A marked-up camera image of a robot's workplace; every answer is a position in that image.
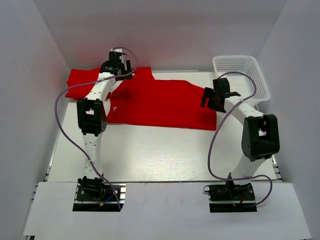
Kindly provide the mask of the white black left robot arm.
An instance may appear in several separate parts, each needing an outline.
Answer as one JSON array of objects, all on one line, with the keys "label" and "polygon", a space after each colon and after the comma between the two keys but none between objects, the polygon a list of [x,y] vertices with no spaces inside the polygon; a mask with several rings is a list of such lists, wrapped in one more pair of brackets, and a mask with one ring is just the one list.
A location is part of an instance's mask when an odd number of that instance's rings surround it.
[{"label": "white black left robot arm", "polygon": [[155,79],[150,67],[132,68],[122,54],[109,58],[85,81],[76,97],[77,121],[84,139],[85,178],[104,180],[101,141],[107,125],[214,131],[217,113],[205,108],[207,90],[186,80]]}]

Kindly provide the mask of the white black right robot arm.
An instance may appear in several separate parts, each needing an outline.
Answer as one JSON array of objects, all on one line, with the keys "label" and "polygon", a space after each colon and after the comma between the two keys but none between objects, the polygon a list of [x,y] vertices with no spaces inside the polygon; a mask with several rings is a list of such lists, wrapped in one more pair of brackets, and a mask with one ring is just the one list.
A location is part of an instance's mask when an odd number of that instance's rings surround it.
[{"label": "white black right robot arm", "polygon": [[[280,138],[278,119],[274,114],[263,114],[247,103],[254,95],[242,98],[236,91],[230,91],[227,78],[218,77],[213,80],[213,89],[209,91],[208,106],[217,112],[225,113],[222,121],[213,134],[207,156],[207,168],[212,177],[232,182],[225,188],[226,195],[236,200],[244,193],[243,185],[251,180],[263,177],[263,174],[255,175],[258,168],[280,150]],[[218,132],[227,118],[233,115],[242,124],[241,150],[242,156],[235,167],[224,178],[214,174],[211,170],[211,155]]]}]

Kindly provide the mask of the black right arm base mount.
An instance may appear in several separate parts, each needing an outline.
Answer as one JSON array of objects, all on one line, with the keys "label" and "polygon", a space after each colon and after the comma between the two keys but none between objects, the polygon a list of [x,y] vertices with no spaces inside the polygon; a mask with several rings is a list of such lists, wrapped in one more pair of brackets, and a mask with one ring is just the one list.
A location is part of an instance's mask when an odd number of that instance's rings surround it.
[{"label": "black right arm base mount", "polygon": [[257,212],[256,198],[251,183],[235,185],[209,184],[203,187],[208,194],[210,213],[253,213]]}]

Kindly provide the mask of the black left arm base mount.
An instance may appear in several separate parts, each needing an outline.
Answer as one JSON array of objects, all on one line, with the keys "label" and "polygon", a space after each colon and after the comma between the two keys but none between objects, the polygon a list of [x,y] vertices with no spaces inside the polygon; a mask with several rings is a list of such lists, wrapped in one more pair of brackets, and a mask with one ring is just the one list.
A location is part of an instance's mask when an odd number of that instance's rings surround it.
[{"label": "black left arm base mount", "polygon": [[119,212],[126,197],[124,183],[110,186],[102,179],[87,177],[77,180],[72,210],[74,212]]}]

